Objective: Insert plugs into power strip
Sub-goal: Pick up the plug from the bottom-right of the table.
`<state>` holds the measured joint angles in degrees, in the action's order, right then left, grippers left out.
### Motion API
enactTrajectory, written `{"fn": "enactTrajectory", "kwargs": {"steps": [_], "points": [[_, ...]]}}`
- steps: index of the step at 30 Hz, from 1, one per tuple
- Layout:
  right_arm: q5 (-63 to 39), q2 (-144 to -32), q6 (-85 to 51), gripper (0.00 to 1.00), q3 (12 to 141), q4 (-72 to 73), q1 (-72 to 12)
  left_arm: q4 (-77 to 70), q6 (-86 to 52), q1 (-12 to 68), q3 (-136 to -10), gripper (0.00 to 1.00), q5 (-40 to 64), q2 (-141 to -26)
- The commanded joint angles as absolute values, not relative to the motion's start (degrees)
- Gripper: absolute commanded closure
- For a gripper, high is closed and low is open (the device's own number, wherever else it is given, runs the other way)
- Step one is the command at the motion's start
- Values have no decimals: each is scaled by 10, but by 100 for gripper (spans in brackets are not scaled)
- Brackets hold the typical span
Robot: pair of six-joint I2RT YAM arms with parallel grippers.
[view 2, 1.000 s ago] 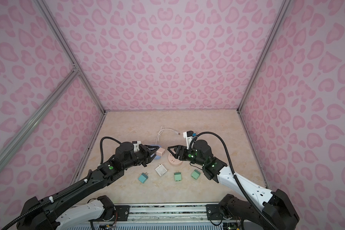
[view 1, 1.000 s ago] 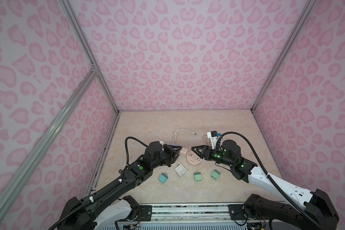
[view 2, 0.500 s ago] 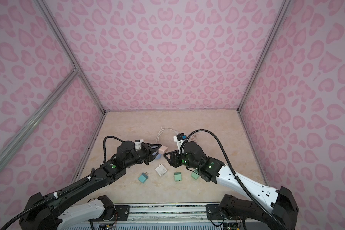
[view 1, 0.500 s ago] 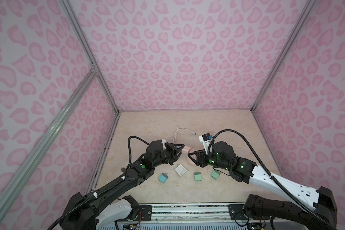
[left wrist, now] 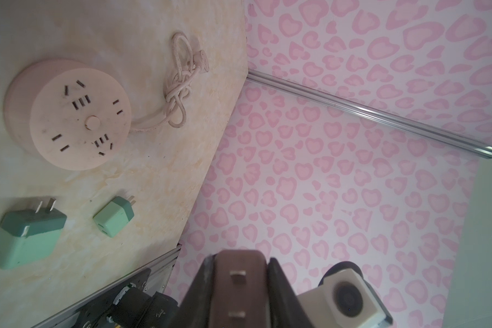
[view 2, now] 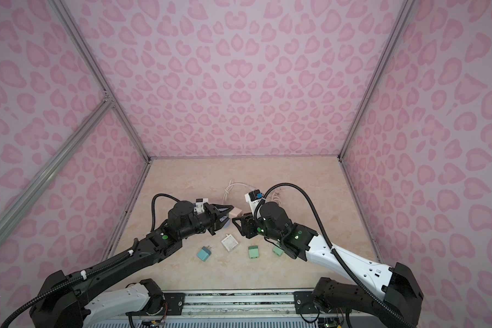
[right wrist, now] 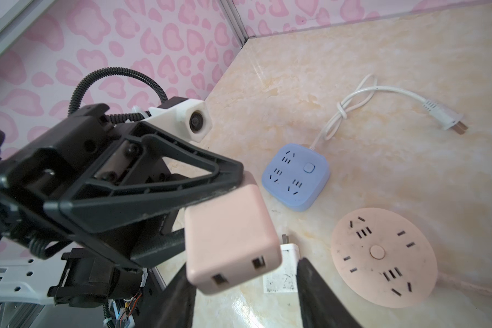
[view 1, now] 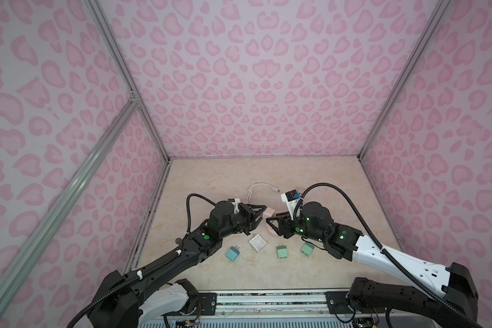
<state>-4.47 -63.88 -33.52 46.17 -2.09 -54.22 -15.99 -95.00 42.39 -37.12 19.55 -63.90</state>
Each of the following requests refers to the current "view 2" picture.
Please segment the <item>pink plug adapter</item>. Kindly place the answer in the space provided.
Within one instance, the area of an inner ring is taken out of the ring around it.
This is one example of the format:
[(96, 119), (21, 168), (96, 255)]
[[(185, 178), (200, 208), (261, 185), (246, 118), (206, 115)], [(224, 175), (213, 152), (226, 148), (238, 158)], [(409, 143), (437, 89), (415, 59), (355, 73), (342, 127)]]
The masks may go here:
[(243, 211), (239, 208), (233, 208), (229, 213), (228, 213), (228, 217), (230, 219), (236, 219), (240, 216), (243, 215)]

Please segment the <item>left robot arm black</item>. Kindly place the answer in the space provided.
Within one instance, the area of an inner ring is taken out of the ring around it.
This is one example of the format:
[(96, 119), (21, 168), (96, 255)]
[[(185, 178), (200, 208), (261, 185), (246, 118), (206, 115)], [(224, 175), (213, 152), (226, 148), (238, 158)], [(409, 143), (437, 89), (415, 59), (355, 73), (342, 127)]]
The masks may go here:
[(151, 279), (112, 292), (110, 288), (141, 269), (171, 256), (183, 240), (196, 234), (214, 235), (228, 221), (232, 205), (203, 205), (195, 213), (188, 201), (175, 203), (168, 218), (126, 251), (97, 265), (64, 275), (52, 273), (38, 296), (27, 302), (35, 327), (88, 327), (126, 312), (160, 312), (165, 305), (162, 290)]

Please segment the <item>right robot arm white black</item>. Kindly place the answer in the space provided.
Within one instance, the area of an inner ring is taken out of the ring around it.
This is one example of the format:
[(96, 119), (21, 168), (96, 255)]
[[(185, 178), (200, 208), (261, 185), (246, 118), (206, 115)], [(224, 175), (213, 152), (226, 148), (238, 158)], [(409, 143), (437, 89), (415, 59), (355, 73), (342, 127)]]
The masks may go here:
[(381, 264), (331, 244), (317, 231), (292, 222), (275, 202), (232, 223), (247, 239), (262, 236), (292, 259), (323, 266), (351, 280), (344, 284), (322, 277), (312, 292), (312, 303), (319, 311), (355, 310), (377, 317), (386, 327), (417, 327), (424, 294), (407, 265)]

